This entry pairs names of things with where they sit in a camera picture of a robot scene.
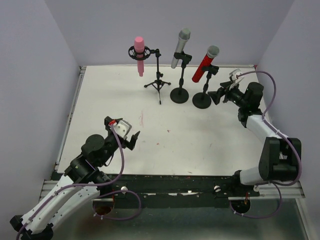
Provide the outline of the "black round-base stand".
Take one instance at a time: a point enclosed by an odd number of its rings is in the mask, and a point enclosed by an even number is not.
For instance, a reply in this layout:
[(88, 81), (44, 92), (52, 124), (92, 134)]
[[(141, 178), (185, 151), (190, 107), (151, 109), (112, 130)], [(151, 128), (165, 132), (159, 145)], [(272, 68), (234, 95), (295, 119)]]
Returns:
[(192, 98), (192, 103), (198, 109), (207, 109), (210, 107), (212, 100), (211, 97), (207, 94), (209, 88), (209, 81), (212, 78), (212, 75), (216, 75), (220, 67), (216, 65), (209, 65), (202, 67), (204, 72), (207, 72), (206, 83), (203, 86), (203, 91), (196, 93)]
[(182, 63), (181, 63), (181, 75), (179, 79), (179, 87), (174, 88), (170, 92), (170, 99), (176, 104), (183, 104), (187, 102), (189, 99), (189, 93), (186, 89), (183, 88), (183, 85), (184, 85), (185, 68), (192, 60), (192, 56), (184, 53), (184, 51), (182, 51), (181, 53), (175, 52), (173, 56), (176, 60), (182, 60)]

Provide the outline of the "black round-base stand front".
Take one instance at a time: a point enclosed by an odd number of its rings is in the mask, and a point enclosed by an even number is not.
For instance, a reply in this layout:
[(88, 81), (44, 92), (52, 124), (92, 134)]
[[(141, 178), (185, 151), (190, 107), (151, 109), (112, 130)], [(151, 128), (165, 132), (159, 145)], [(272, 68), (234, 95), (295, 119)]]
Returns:
[(183, 85), (184, 85), (185, 68), (192, 60), (192, 56), (184, 53), (184, 51), (182, 51), (181, 53), (175, 52), (173, 56), (176, 60), (182, 60), (182, 63), (181, 63), (181, 75), (179, 79), (179, 87), (174, 88), (170, 92), (170, 99), (176, 104), (183, 104), (187, 102), (189, 99), (189, 93), (186, 89), (183, 88)]

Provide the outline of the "red glitter microphone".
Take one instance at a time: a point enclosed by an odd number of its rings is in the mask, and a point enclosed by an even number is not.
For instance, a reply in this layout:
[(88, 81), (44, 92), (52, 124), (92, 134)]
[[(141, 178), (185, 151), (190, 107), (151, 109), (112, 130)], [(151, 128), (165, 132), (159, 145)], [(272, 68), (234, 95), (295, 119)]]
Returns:
[(220, 53), (220, 49), (216, 45), (211, 45), (207, 49), (207, 53), (204, 56), (203, 60), (201, 61), (200, 65), (198, 66), (196, 72), (194, 73), (193, 77), (191, 78), (194, 83), (198, 83), (202, 76), (204, 75), (205, 71), (203, 67), (209, 67), (215, 57), (217, 57)]

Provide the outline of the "silver microphone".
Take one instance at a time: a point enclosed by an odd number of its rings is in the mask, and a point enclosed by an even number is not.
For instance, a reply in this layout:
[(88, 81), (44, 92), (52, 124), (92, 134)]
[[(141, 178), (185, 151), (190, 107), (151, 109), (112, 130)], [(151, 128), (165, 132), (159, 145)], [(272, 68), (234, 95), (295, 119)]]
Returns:
[[(175, 48), (174, 54), (175, 53), (182, 53), (184, 50), (184, 47), (186, 45), (186, 43), (188, 42), (188, 40), (190, 39), (191, 36), (191, 31), (189, 28), (183, 28), (179, 34), (178, 34), (178, 43), (177, 46)], [(173, 56), (172, 61), (171, 61), (171, 68), (175, 69), (177, 64), (178, 64), (178, 59)]]

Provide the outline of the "pink microphone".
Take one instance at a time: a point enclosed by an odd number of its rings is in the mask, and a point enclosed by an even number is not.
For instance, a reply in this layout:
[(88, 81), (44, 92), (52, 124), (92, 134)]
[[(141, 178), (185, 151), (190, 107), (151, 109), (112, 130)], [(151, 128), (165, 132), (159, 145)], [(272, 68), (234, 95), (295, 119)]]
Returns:
[(137, 36), (134, 39), (134, 51), (136, 53), (137, 60), (137, 71), (140, 77), (144, 75), (144, 61), (140, 60), (140, 58), (144, 57), (144, 51), (145, 51), (145, 42), (143, 37)]

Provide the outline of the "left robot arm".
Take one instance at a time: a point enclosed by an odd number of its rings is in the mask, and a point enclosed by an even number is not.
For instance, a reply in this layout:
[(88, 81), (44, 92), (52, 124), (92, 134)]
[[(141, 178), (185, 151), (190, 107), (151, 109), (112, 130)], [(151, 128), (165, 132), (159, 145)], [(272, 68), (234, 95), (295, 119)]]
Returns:
[[(15, 215), (10, 224), (16, 230), (18, 240), (50, 240), (54, 226), (81, 204), (95, 197), (114, 194), (113, 184), (121, 177), (125, 168), (124, 149), (133, 150), (140, 135), (128, 139), (132, 125), (123, 118), (104, 119), (107, 136), (90, 135), (81, 147), (80, 154), (64, 170), (51, 191), (29, 212)], [(107, 165), (115, 152), (121, 156), (120, 172), (110, 178), (101, 167)]]

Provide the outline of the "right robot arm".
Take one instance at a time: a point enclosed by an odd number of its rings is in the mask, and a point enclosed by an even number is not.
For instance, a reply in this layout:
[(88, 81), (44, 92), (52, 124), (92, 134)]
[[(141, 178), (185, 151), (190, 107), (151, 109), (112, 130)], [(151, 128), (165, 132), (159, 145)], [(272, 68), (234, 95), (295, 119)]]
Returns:
[(242, 185), (253, 186), (274, 182), (286, 186), (297, 181), (301, 174), (301, 141), (290, 138), (271, 125), (260, 109), (264, 87), (258, 82), (248, 84), (245, 92), (230, 81), (223, 82), (217, 91), (210, 91), (215, 105), (232, 102), (238, 107), (238, 120), (263, 143), (258, 165), (240, 170)]

